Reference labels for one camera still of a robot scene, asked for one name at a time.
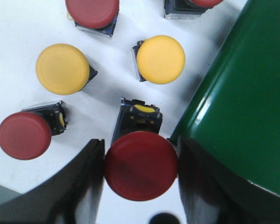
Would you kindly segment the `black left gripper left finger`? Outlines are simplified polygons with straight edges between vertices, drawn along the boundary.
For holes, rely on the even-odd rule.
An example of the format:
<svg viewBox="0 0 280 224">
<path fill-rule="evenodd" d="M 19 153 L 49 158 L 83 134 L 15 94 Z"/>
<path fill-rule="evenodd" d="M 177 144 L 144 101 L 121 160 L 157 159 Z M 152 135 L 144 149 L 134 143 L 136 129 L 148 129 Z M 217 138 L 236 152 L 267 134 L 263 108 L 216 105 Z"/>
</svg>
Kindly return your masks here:
<svg viewBox="0 0 280 224">
<path fill-rule="evenodd" d="M 92 139 L 58 173 L 0 204 L 0 224 L 94 224 L 103 188 L 105 141 Z"/>
</svg>

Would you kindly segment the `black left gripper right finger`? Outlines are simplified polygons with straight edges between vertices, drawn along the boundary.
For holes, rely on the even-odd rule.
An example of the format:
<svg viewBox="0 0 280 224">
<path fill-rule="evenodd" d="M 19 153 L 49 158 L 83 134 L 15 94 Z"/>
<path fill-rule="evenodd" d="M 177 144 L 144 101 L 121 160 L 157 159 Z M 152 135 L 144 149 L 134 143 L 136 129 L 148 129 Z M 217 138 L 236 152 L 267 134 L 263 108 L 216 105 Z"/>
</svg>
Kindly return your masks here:
<svg viewBox="0 0 280 224">
<path fill-rule="evenodd" d="M 178 181 L 188 224 L 280 224 L 280 196 L 235 174 L 196 140 L 178 138 Z"/>
</svg>

